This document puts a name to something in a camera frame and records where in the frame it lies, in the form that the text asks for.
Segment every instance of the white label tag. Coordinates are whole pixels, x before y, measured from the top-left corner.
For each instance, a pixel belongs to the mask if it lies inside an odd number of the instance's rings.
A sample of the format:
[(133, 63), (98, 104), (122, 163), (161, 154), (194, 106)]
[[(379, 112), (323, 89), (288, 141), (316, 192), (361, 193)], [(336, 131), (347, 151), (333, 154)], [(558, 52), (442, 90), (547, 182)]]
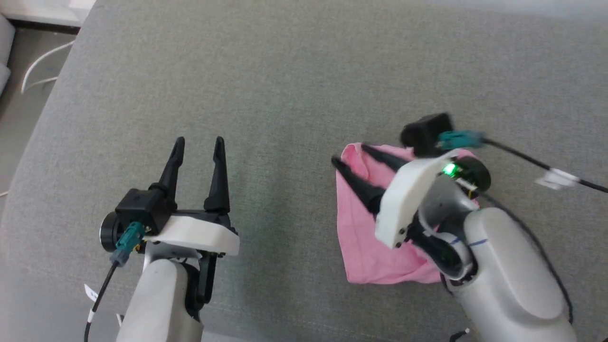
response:
[(86, 285), (86, 284), (85, 284), (85, 293), (86, 293), (86, 296), (89, 297), (90, 300), (92, 300), (92, 301), (97, 300), (97, 292), (93, 291), (93, 289), (90, 288), (89, 285)]
[(536, 180), (536, 184), (550, 187), (553, 190), (560, 190), (564, 186), (574, 186), (579, 178), (558, 169), (551, 169), (545, 175)]

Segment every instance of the gray couch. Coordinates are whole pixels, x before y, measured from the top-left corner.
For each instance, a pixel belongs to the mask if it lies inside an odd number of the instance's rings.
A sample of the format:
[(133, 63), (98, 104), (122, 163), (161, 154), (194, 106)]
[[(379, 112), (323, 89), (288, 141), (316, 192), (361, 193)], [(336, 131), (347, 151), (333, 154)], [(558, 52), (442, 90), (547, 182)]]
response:
[[(601, 20), (396, 0), (98, 0), (10, 189), (3, 336), (80, 340), (83, 284), (98, 288), (109, 267), (102, 218), (156, 181), (177, 136), (177, 200), (200, 208), (221, 135), (241, 254), (218, 263), (206, 331), (447, 341), (468, 322), (441, 285), (346, 281), (330, 156), (349, 142), (397, 144), (405, 123), (447, 110), (458, 128), (606, 184), (607, 56)], [(490, 192), (534, 229), (570, 290), (579, 340), (608, 336), (606, 195), (555, 192), (533, 183), (534, 166), (478, 155)], [(141, 263), (115, 274), (91, 341), (116, 335)]]

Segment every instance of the pink cloth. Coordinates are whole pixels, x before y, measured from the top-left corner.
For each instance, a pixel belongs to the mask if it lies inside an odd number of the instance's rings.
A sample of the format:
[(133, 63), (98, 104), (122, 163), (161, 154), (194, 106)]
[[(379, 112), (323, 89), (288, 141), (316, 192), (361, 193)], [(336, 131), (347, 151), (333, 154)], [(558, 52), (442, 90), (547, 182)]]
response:
[[(411, 148), (389, 145), (376, 147), (406, 160), (414, 159)], [(463, 151), (460, 156), (472, 155)], [(352, 171), (371, 184), (386, 188), (395, 173), (363, 152), (361, 143), (346, 146), (342, 160)], [(344, 268), (349, 282), (356, 284), (396, 284), (403, 281), (438, 282), (439, 272), (426, 255), (411, 243), (389, 249), (376, 240), (376, 223), (361, 201), (336, 172), (337, 231)]]

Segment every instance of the teal connector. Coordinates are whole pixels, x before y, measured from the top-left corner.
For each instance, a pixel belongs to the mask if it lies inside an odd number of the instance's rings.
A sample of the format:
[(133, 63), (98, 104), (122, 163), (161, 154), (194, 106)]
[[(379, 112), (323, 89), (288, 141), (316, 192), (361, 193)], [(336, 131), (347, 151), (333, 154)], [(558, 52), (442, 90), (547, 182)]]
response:
[(139, 245), (143, 236), (146, 234), (146, 229), (140, 222), (131, 222), (129, 227), (116, 243), (116, 249), (119, 251), (133, 251), (135, 246)]
[(110, 256), (110, 261), (117, 262), (118, 266), (123, 267), (129, 260), (129, 254), (139, 245), (145, 234), (146, 229), (141, 222), (131, 222), (116, 243), (116, 250)]
[(442, 150), (455, 148), (482, 147), (483, 134), (476, 131), (448, 131), (439, 134), (437, 147)]

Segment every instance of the green led light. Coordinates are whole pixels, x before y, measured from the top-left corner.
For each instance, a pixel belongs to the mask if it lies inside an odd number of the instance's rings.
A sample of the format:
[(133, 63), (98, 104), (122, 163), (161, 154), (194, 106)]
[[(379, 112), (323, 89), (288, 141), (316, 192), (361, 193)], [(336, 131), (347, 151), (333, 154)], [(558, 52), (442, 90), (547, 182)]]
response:
[(443, 168), (443, 173), (445, 173), (446, 175), (448, 175), (450, 177), (454, 176), (454, 174), (456, 173), (456, 165), (455, 164), (446, 165), (446, 167)]

